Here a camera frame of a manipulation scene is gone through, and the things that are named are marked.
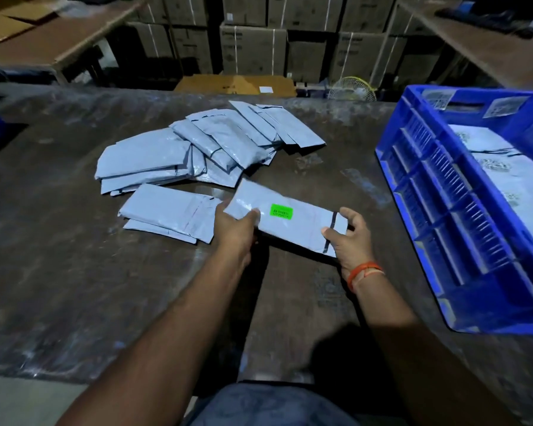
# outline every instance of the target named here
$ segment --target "left hand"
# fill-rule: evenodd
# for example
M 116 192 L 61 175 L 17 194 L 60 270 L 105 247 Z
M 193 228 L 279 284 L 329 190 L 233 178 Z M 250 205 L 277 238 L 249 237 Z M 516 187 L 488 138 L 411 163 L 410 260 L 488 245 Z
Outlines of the left hand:
M 247 266 L 251 262 L 255 225 L 261 214 L 258 209 L 253 209 L 245 217 L 236 220 L 224 212 L 228 204 L 228 200 L 223 201 L 215 209 L 213 234 L 217 239 L 219 249 L 229 254 L 236 254 L 243 266 Z

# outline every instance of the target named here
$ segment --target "black tape strip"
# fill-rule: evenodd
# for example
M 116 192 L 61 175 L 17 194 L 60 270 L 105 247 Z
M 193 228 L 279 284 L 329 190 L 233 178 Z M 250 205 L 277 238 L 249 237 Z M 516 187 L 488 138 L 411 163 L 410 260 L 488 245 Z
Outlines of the black tape strip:
M 338 213 L 334 212 L 332 215 L 332 224 L 330 224 L 330 228 L 333 229 L 334 225 L 336 225 L 336 218 L 338 217 Z M 328 248 L 330 247 L 330 241 L 326 240 L 326 245 L 324 245 L 324 254 L 328 252 Z

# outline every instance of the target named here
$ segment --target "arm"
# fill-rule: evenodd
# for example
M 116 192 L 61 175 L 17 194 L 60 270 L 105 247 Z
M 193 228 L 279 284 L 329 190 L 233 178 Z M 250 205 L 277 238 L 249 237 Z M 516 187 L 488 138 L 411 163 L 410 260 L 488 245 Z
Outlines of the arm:
M 345 280 L 360 264 L 375 261 L 363 217 L 348 208 L 340 213 L 354 230 L 346 235 L 324 228 Z M 363 315 L 393 373 L 412 419 L 421 426 L 518 425 L 504 405 L 418 319 L 380 272 L 353 283 Z
M 178 423 L 243 269 L 259 213 L 215 213 L 216 250 L 178 299 L 65 412 L 58 426 Z

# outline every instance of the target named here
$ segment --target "printed sticker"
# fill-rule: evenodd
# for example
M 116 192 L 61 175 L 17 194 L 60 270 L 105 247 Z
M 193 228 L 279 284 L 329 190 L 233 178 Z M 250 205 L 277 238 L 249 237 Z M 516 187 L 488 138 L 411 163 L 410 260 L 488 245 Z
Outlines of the printed sticker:
M 270 207 L 270 215 L 273 217 L 285 218 L 287 220 L 292 219 L 292 213 L 294 210 L 287 206 L 282 206 L 280 204 L 272 204 Z
M 422 96 L 437 111 L 444 111 L 455 93 L 456 90 L 425 90 L 422 92 Z
M 505 97 L 503 99 L 495 99 L 486 111 L 484 118 L 516 114 L 528 98 L 529 97 Z

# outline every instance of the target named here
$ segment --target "hand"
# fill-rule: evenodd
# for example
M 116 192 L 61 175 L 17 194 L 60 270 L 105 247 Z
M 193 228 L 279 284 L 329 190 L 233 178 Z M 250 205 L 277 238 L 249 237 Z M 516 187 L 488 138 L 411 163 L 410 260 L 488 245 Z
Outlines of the hand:
M 341 276 L 347 281 L 349 274 L 357 266 L 375 261 L 375 259 L 371 249 L 371 232 L 362 215 L 343 207 L 340 208 L 339 213 L 347 218 L 349 225 L 353 226 L 354 230 L 347 229 L 345 235 L 340 235 L 334 229 L 324 227 L 322 235 L 334 247 L 336 257 L 341 264 Z
M 243 266 L 251 262 L 251 246 L 255 241 L 255 225 L 261 213 L 258 209 L 251 210 L 240 220 L 224 212 L 229 200 L 221 202 L 215 209 L 215 225 L 213 234 L 218 242 L 218 249 L 228 254 L 236 254 Z

